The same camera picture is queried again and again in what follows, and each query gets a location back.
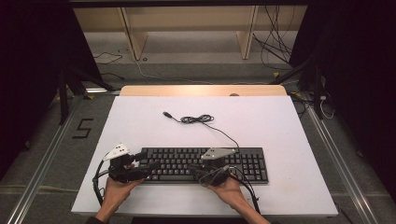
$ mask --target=black cable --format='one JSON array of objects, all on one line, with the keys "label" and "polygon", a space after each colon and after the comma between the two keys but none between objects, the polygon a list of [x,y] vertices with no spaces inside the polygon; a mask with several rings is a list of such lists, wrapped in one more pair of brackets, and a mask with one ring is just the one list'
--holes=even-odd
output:
[{"label": "black cable", "polygon": [[273,68],[273,69],[276,69],[276,70],[291,70],[291,69],[289,69],[289,68],[277,68],[277,67],[270,66],[270,65],[268,65],[268,64],[265,64],[265,62],[264,62],[263,59],[262,59],[262,64],[264,64],[264,66],[266,66],[266,67],[268,67],[268,68]]},{"label": "black cable", "polygon": [[114,77],[118,77],[119,79],[122,79],[122,80],[125,79],[125,77],[116,75],[116,74],[114,74],[114,73],[102,73],[101,76],[114,76]]},{"label": "black cable", "polygon": [[99,172],[100,172],[100,169],[102,168],[102,165],[103,165],[103,160],[100,161],[98,169],[96,170],[95,176],[92,179],[93,191],[95,192],[96,198],[98,199],[98,202],[100,205],[102,205],[102,203],[103,203],[103,196],[99,190],[99,177],[100,177]]},{"label": "black cable", "polygon": [[[289,29],[290,29],[290,27],[291,27],[291,23],[292,23],[292,21],[293,21],[293,19],[294,19],[294,10],[295,10],[295,6],[294,6],[294,8],[293,8],[293,15],[292,15],[292,17],[291,17],[290,24],[289,24],[289,26],[288,26],[288,30],[285,32],[285,34],[289,31]],[[273,13],[273,17],[274,17],[274,18],[272,18],[272,17],[270,16],[270,13],[269,13],[267,7],[265,7],[265,11],[266,11],[266,13],[267,13],[267,15],[268,15],[268,18],[269,18],[270,22],[271,22],[271,31],[270,31],[270,34],[267,36],[267,38],[265,39],[265,41],[260,41],[255,35],[253,35],[253,37],[254,37],[254,38],[259,42],[259,44],[261,45],[261,47],[262,47],[262,52],[263,52],[264,49],[266,49],[266,50],[267,50],[267,53],[269,52],[269,53],[273,54],[274,56],[276,56],[276,57],[277,57],[279,60],[281,60],[282,62],[289,64],[289,62],[288,62],[287,59],[286,59],[285,53],[288,53],[289,56],[290,56],[290,55],[291,55],[291,52],[289,51],[289,49],[291,49],[291,48],[287,47],[286,44],[283,42],[283,39],[282,39],[282,38],[283,38],[283,36],[284,36],[285,34],[280,35],[280,34],[279,34],[279,31],[278,31],[279,6],[277,6],[277,7],[275,8],[275,10],[274,10],[274,13]],[[275,46],[270,45],[270,44],[267,43],[267,41],[268,41],[268,39],[269,39],[270,36],[272,36],[273,39],[277,42],[277,44],[279,45],[279,48],[277,48],[277,47],[275,47]],[[279,50],[279,51],[282,53],[283,58],[282,58],[281,56],[277,55],[276,53],[274,53],[274,52],[273,52],[272,50],[270,50],[269,48],[267,48],[267,46],[269,46],[270,48]],[[263,63],[265,66],[267,66],[267,67],[269,67],[269,68],[274,68],[274,67],[272,67],[272,66],[269,66],[269,65],[265,64],[265,62],[263,61],[263,58],[262,58],[262,53],[261,53],[261,59],[262,59],[262,63]]]},{"label": "black cable", "polygon": [[296,10],[296,5],[293,6],[293,13],[291,14],[291,20],[290,20],[288,29],[286,30],[285,34],[290,30],[291,24],[293,23],[295,10]]},{"label": "black cable", "polygon": [[209,126],[209,125],[207,125],[207,124],[205,124],[206,122],[209,122],[209,121],[214,120],[215,118],[214,118],[213,116],[210,116],[210,115],[201,115],[201,116],[198,117],[198,118],[194,118],[194,117],[183,117],[183,118],[181,118],[180,120],[177,120],[177,119],[175,119],[174,117],[172,117],[172,115],[170,115],[168,112],[163,112],[163,114],[164,114],[166,117],[168,117],[169,119],[174,119],[175,121],[177,121],[177,122],[179,122],[179,123],[185,123],[185,124],[192,124],[192,123],[198,123],[198,122],[199,122],[199,123],[202,123],[202,124],[204,124],[206,127],[209,127],[209,128],[211,128],[211,129],[213,129],[213,130],[216,130],[216,131],[218,131],[218,132],[223,133],[224,135],[226,135],[230,140],[232,140],[233,142],[235,142],[235,143],[236,143],[236,146],[239,148],[238,143],[237,143],[235,140],[233,140],[227,133],[225,133],[225,132],[223,132],[223,131],[221,131],[221,130],[219,130],[219,129],[213,128],[213,127],[211,127],[211,126]]},{"label": "black cable", "polygon": [[120,54],[113,54],[113,53],[109,53],[109,52],[103,52],[103,53],[101,53],[101,54],[99,54],[99,55],[97,55],[97,56],[94,56],[93,58],[99,58],[100,56],[102,56],[102,55],[104,55],[104,54],[109,54],[109,55],[112,55],[112,56],[117,56],[118,58],[116,58],[116,59],[114,59],[114,60],[112,60],[112,61],[110,61],[110,62],[108,62],[108,63],[99,63],[99,64],[110,64],[110,63],[114,63],[115,61],[117,61],[117,60],[119,60],[119,59],[122,58],[122,55],[120,55]]},{"label": "black cable", "polygon": [[310,105],[312,105],[313,103],[314,103],[314,101],[307,101],[307,100],[304,100],[304,99],[302,99],[302,98],[300,98],[300,97],[298,97],[297,95],[295,95],[294,93],[292,93],[292,92],[287,92],[287,94],[291,97],[291,98],[293,98],[294,100],[292,100],[293,102],[298,102],[298,103],[300,103],[302,106],[303,106],[303,111],[301,111],[301,112],[297,112],[297,114],[299,115],[299,119],[301,119],[302,117],[303,117],[303,115],[305,114],[305,112],[306,112],[306,109],[307,109],[307,105],[308,106],[310,106]]},{"label": "black cable", "polygon": [[251,195],[251,201],[253,201],[254,209],[256,210],[256,212],[258,212],[260,214],[261,213],[260,208],[259,208],[259,205],[257,204],[258,199],[256,198],[256,195],[254,194],[252,189],[250,189],[247,184],[245,184],[242,180],[238,179],[237,177],[235,177],[233,175],[229,175],[229,177],[238,181],[240,184],[242,184],[248,190],[248,192]]},{"label": "black cable", "polygon": [[244,178],[246,179],[248,185],[250,186],[251,190],[253,191],[253,196],[256,198],[256,193],[254,192],[254,189],[253,189],[253,187],[251,186],[250,181],[248,180],[247,176],[246,176],[240,169],[238,169],[238,167],[234,166],[233,168],[234,168],[235,170],[237,170],[237,171],[239,172],[239,174],[241,174],[242,177],[244,177]]}]

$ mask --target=gray floor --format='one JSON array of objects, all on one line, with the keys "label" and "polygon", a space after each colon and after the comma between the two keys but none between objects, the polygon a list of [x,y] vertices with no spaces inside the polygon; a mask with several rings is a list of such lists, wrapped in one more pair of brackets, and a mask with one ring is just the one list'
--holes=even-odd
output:
[{"label": "gray floor", "polygon": [[[286,38],[292,46],[295,34],[290,32]],[[158,84],[199,84],[197,81],[215,84],[233,83],[267,83],[274,79],[274,72],[284,74],[285,70],[270,69],[262,64],[260,46],[253,43],[249,60],[241,60],[237,41],[232,33],[158,33],[150,34],[141,60],[141,71],[133,63],[120,34],[103,35],[87,34],[93,55],[101,52],[119,53],[123,57],[111,64],[98,64],[102,73],[113,73],[124,77],[124,80],[112,75],[105,75],[105,82],[121,87],[124,85],[158,85]],[[286,64],[266,52],[264,61],[273,66],[287,69]],[[114,58],[98,59],[107,63]],[[288,91],[296,91],[293,78],[285,83]],[[76,199],[80,183],[91,162],[91,156],[105,125],[106,117],[115,98],[111,94],[93,94],[92,99],[84,99],[77,107],[65,137],[60,144],[50,168],[34,197],[23,223],[83,223],[86,218],[70,212]],[[295,103],[296,112],[303,110]],[[325,110],[332,109],[325,105]],[[92,129],[89,136],[75,139],[84,133],[78,131],[82,119],[84,127]],[[0,223],[6,223],[13,207],[29,184],[41,158],[46,153],[52,137],[59,128],[60,104],[54,99],[45,117],[41,120],[35,134],[30,139],[31,148],[21,152],[14,161],[6,176],[0,182]],[[317,159],[320,171],[334,201],[345,211],[354,223],[363,223],[355,204],[338,174],[325,144],[320,138],[308,111],[301,118],[308,141]],[[370,203],[378,223],[396,223],[396,206],[385,188],[378,180],[370,164],[356,154],[359,150],[351,135],[346,131],[343,121],[334,116],[325,119],[324,123],[332,138],[347,161],[364,196]],[[331,218],[314,217],[268,217],[286,223],[349,223],[342,214]],[[114,217],[112,223],[130,223],[130,217]]]}]

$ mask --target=keyboard key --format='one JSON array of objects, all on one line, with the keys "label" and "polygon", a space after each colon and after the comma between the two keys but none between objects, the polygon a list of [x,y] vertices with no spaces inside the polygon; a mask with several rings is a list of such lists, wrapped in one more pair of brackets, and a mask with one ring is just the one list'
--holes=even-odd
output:
[{"label": "keyboard key", "polygon": [[171,181],[192,181],[194,177],[192,175],[161,175],[160,180],[171,180]]},{"label": "keyboard key", "polygon": [[[203,164],[201,156],[207,152],[208,148],[203,147],[145,147],[142,152],[146,152],[148,157],[140,161],[139,166],[147,166],[153,161],[159,161],[161,166],[147,177],[147,183],[198,183],[188,169],[190,164]],[[241,147],[235,148],[235,153],[224,158],[226,164],[239,169],[247,176],[251,184],[268,183],[265,160],[261,147]],[[230,172],[243,180],[243,175],[236,169]]]}]

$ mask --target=hand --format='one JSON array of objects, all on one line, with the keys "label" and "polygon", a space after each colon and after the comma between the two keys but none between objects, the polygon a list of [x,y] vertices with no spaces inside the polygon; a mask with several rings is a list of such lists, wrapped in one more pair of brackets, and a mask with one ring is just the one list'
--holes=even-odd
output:
[{"label": "hand", "polygon": [[237,213],[239,213],[249,224],[270,224],[262,215],[256,212],[246,201],[242,194],[239,183],[228,177],[224,183],[214,187],[207,186],[212,189],[219,196],[219,198],[231,206]]},{"label": "hand", "polygon": [[107,178],[105,198],[96,218],[107,223],[110,217],[119,209],[120,205],[129,197],[131,190],[143,182],[144,179],[135,180],[126,184]]},{"label": "hand", "polygon": [[207,188],[212,189],[222,201],[230,205],[233,209],[235,209],[237,204],[245,201],[241,188],[239,188],[239,183],[230,177],[216,187],[208,185]]}]

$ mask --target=metal frame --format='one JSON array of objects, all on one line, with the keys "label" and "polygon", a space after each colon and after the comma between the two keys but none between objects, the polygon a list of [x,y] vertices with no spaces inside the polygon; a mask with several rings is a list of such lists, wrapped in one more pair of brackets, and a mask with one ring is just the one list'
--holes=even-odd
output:
[{"label": "metal frame", "polygon": [[[311,100],[309,95],[307,95],[306,93],[303,93],[303,96],[305,100]],[[332,140],[332,136],[330,135],[329,130],[327,129],[323,120],[318,119],[312,107],[308,108],[308,113],[312,121],[314,122],[315,127],[317,128],[318,133],[327,151],[329,152],[329,155],[332,159],[332,163],[337,169],[338,174],[340,175],[346,187],[346,190],[348,191],[349,196],[352,199],[352,202],[355,204],[359,214],[361,215],[361,220],[363,221],[364,224],[379,223],[373,211],[373,208],[369,204],[367,198],[364,196],[361,187],[359,186],[358,182],[356,181],[355,177],[350,171],[347,162],[344,160],[343,156],[341,155],[337,145]]]},{"label": "metal frame", "polygon": [[70,108],[70,115],[67,117],[64,124],[62,126],[59,126],[58,131],[52,138],[52,141],[49,144],[49,147],[44,154],[43,159],[35,170],[35,174],[27,185],[22,196],[19,198],[17,204],[13,208],[11,215],[8,218],[7,224],[23,222],[23,219],[26,216],[27,211],[29,210],[30,205],[33,202],[33,199],[35,198],[38,187],[40,187],[41,183],[43,182],[44,177],[46,176],[46,173],[50,168],[53,159],[55,158],[56,152],[58,151],[60,144],[64,140],[64,134],[67,131],[79,104],[82,102],[82,99],[83,96],[78,96],[75,97],[75,99],[73,100],[73,104]]}]

